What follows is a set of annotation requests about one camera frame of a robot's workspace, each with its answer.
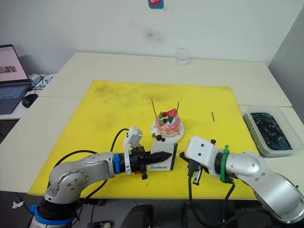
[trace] laptop screen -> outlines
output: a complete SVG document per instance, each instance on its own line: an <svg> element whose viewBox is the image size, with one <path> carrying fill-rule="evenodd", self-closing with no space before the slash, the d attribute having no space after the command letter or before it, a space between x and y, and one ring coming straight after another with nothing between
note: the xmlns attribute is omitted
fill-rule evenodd
<svg viewBox="0 0 304 228"><path fill-rule="evenodd" d="M0 46L0 84L28 81L14 47Z"/></svg>

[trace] sticker on wall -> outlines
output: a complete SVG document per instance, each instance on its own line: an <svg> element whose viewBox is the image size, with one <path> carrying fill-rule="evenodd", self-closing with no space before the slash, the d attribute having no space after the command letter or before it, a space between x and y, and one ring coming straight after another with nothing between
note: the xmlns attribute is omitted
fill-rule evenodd
<svg viewBox="0 0 304 228"><path fill-rule="evenodd" d="M151 9L162 9L163 0L148 0Z"/></svg>

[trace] glass cup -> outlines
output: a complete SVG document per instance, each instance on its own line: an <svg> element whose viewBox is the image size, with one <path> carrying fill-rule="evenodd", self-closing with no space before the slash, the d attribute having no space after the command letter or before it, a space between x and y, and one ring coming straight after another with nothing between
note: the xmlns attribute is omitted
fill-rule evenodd
<svg viewBox="0 0 304 228"><path fill-rule="evenodd" d="M186 65L189 61L188 51L186 48L177 48L175 53L176 63L178 65Z"/></svg>

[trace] stick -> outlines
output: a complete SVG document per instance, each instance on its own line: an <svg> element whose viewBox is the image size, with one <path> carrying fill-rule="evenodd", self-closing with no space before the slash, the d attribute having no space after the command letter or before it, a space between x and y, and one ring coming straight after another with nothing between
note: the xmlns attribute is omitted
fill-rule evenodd
<svg viewBox="0 0 304 228"><path fill-rule="evenodd" d="M157 115L156 115L156 111L155 111L155 108L154 108L154 103L153 103L153 100L152 100L152 98L150 98L151 99L151 101L152 101L152 106L153 106L153 111L154 111L154 114L155 114L155 118L157 117Z"/></svg>
<svg viewBox="0 0 304 228"><path fill-rule="evenodd" d="M176 114L177 114L177 112L178 112L178 110L179 110L179 106L180 106L180 102L179 102L179 101L177 101Z"/></svg>

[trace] yellow cutting board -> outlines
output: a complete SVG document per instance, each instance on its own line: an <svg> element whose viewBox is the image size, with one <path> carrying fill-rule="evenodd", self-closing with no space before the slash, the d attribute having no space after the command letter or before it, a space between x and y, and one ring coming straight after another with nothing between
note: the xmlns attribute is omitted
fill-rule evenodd
<svg viewBox="0 0 304 228"><path fill-rule="evenodd" d="M176 108L185 127L185 134L178 142L177 154L185 151L188 140L199 135L216 146L229 145L230 152L257 152L250 133L239 112L233 92L228 87L160 85L121 83L95 80L81 104L70 119L53 151L33 183L31 195L43 195L48 176L55 163L64 155L76 150L95 152L110 151L112 141L122 128L137 126L143 132L140 141L146 151L152 146L150 127L155 120L150 98L156 113ZM118 137L114 152L123 152L124 133ZM79 160L87 153L75 154L66 161ZM125 173L109 179L93 198L132 199L186 199L188 198L187 163L179 157L172 171L150 171L148 179L141 175ZM85 197L100 185L95 183L81 194ZM223 199L230 188L220 180L203 173L200 185L193 185L193 197L197 199ZM231 199L254 199L252 190L241 181Z"/></svg>

